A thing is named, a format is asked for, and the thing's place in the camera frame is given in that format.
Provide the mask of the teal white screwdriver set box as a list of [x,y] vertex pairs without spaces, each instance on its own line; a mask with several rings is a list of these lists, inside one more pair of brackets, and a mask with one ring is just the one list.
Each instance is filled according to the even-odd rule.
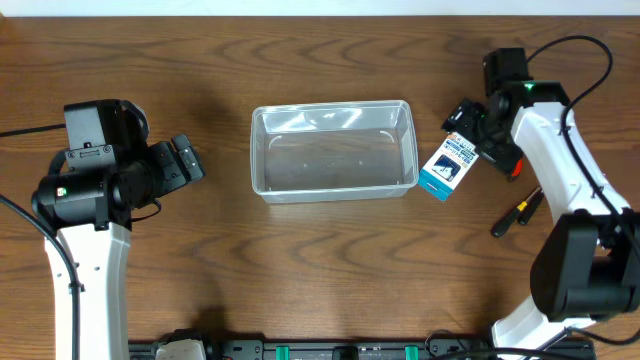
[[440,201],[446,201],[474,165],[479,155],[466,138],[449,134],[421,168],[418,184]]

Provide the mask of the black yellow handled screwdriver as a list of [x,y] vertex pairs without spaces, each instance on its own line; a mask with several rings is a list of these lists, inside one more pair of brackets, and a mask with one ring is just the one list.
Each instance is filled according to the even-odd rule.
[[540,187],[537,187],[527,198],[525,198],[508,213],[506,213],[493,225],[490,230],[491,235],[494,238],[502,237],[509,230],[511,225],[518,219],[522,212],[528,207],[531,201],[541,193],[542,189]]

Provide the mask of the clear plastic container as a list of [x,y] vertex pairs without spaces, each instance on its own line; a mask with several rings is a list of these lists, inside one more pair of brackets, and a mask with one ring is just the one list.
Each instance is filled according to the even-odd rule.
[[270,204],[401,197],[420,171],[404,100],[258,107],[250,163],[252,188]]

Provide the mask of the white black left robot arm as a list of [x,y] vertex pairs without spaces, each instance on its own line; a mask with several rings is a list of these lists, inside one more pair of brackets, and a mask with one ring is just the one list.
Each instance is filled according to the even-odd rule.
[[202,179],[188,137],[150,145],[144,111],[106,99],[64,108],[69,146],[32,195],[54,284],[55,356],[129,356],[126,264],[132,213]]

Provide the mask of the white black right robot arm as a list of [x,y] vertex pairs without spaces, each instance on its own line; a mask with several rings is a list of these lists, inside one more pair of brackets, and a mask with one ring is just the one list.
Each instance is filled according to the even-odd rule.
[[562,85],[536,81],[522,48],[483,59],[482,105],[463,100],[443,124],[514,177],[534,170],[554,228],[530,272],[530,296],[491,328],[507,355],[545,349],[571,332],[639,307],[639,214],[610,185],[577,129]]

